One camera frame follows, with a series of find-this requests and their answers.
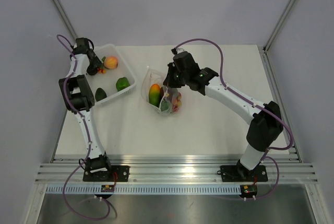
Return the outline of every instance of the vertical metal post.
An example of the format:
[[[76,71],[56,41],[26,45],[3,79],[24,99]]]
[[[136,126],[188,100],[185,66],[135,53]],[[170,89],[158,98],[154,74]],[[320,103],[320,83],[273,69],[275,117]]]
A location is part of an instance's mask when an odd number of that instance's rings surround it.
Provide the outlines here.
[[[78,38],[76,31],[74,30],[71,22],[69,21],[65,10],[60,2],[60,0],[51,0],[52,3],[54,4],[56,10],[58,11],[66,29],[68,30],[69,34],[71,35],[71,37],[73,38],[73,40],[75,40],[76,38]]]
[[[280,32],[281,28],[284,25],[284,22],[286,21],[288,15],[290,14],[292,8],[294,7],[294,5],[296,4],[297,0],[289,0],[287,5],[284,8],[284,11],[281,15],[281,17],[279,18],[278,22],[276,23],[274,30],[272,31],[267,43],[265,44],[264,50],[265,53],[267,53],[273,43],[273,41],[275,40],[275,38],[277,37],[278,33]]]

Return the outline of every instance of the black mounting plate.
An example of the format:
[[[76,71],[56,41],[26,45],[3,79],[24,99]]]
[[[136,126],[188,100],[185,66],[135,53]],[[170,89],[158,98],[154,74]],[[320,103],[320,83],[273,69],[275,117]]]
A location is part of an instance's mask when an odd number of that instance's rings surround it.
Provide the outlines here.
[[[90,173],[86,171],[83,173],[83,181],[85,182],[114,182],[114,172],[117,174],[117,182],[127,182],[129,179],[129,166],[111,166],[111,171],[99,171]]]
[[[253,173],[248,176],[245,180],[243,180],[238,171],[236,165],[225,165],[220,166],[220,170],[217,172],[218,175],[221,175],[221,179],[223,182],[254,182],[255,176],[257,176],[257,182],[267,182],[267,170],[266,166],[257,166]]]

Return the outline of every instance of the orange fruit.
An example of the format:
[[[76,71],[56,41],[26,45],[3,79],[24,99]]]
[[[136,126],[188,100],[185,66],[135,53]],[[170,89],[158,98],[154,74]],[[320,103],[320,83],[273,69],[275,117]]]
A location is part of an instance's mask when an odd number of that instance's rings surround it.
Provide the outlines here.
[[[118,59],[115,56],[109,56],[105,58],[103,65],[108,69],[116,69],[118,65]]]

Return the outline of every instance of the avocado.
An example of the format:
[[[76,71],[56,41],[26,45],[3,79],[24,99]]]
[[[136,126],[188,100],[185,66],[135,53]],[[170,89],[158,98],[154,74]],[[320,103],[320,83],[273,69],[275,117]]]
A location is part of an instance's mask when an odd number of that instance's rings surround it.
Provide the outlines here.
[[[95,100],[96,101],[100,101],[100,100],[103,100],[106,98],[106,93],[105,91],[99,87],[98,89],[96,89],[96,92],[95,92]]]
[[[169,101],[163,100],[161,102],[161,105],[160,105],[161,112],[167,111],[167,110],[169,110],[171,108],[172,108],[172,104]]]

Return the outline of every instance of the plastic bag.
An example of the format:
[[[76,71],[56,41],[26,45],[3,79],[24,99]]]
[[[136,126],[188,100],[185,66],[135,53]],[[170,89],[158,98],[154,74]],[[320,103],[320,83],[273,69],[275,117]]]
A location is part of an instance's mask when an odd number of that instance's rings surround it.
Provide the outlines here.
[[[176,88],[168,88],[162,84],[165,78],[166,74],[148,67],[141,85],[141,96],[158,113],[169,115],[176,113],[182,106],[182,102],[181,93]],[[160,87],[161,100],[158,107],[149,103],[149,91],[153,84],[158,84]]]

